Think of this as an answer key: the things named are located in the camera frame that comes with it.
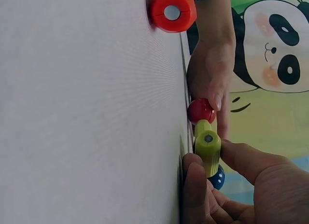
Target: gray hole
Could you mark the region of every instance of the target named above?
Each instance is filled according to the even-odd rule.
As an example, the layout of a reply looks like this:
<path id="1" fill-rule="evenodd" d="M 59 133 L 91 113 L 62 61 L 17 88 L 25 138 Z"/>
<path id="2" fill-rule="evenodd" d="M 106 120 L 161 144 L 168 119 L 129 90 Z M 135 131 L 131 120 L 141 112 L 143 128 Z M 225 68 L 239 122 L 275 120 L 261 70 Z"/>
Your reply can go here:
<path id="1" fill-rule="evenodd" d="M 170 5 L 164 9 L 164 15 L 168 20 L 177 20 L 180 16 L 180 10 L 173 5 Z"/>
<path id="2" fill-rule="evenodd" d="M 213 137 L 211 135 L 207 135 L 207 136 L 205 136 L 204 140 L 205 140 L 206 143 L 210 143 L 210 142 L 213 141 Z"/>

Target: toy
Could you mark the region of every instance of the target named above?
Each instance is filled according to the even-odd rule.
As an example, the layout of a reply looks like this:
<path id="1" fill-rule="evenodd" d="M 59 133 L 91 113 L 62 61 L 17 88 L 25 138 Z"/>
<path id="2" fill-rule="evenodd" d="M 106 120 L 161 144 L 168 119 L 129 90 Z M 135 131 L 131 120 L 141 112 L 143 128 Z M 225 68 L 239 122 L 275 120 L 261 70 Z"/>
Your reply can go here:
<path id="1" fill-rule="evenodd" d="M 187 31 L 197 19 L 194 0 L 153 0 L 153 23 L 166 32 Z"/>
<path id="2" fill-rule="evenodd" d="M 221 139 L 211 129 L 215 117 L 215 110 L 205 98 L 194 100 L 188 107 L 188 119 L 195 125 L 194 153 L 202 158 L 207 178 L 219 190 L 223 186 L 225 173 L 219 165 Z"/>

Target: panda ear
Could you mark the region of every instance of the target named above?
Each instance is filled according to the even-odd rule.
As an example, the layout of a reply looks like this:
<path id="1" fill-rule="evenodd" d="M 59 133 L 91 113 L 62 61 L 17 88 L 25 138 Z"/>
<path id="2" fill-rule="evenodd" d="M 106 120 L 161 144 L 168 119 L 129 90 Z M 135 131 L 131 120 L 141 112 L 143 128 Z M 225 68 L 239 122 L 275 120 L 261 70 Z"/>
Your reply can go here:
<path id="1" fill-rule="evenodd" d="M 306 19 L 309 23 L 309 3 L 308 2 L 301 2 L 298 6 L 298 9 L 305 15 Z"/>

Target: hand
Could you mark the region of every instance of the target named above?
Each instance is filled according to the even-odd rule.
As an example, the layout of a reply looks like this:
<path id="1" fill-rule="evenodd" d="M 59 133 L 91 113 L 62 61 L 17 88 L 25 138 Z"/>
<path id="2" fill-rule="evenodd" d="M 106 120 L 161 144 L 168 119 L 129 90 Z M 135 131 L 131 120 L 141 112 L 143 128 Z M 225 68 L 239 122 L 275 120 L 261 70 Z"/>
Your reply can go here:
<path id="1" fill-rule="evenodd" d="M 206 44 L 199 40 L 192 53 L 187 83 L 192 99 L 207 98 L 217 112 L 218 135 L 228 134 L 228 93 L 235 61 L 235 46 L 229 42 Z"/>
<path id="2" fill-rule="evenodd" d="M 222 159 L 254 185 L 254 206 L 231 201 L 206 182 L 202 160 L 183 158 L 185 224 L 307 224 L 309 173 L 283 156 L 222 142 Z"/>

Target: panda face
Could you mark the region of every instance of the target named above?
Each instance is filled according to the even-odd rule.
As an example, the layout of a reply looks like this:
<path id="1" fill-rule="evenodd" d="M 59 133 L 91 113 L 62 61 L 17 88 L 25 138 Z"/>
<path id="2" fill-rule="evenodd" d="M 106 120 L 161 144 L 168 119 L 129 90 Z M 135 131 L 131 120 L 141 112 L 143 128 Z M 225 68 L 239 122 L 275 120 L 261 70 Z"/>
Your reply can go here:
<path id="1" fill-rule="evenodd" d="M 265 0 L 244 13 L 248 73 L 262 89 L 309 90 L 309 23 L 294 5 Z"/>

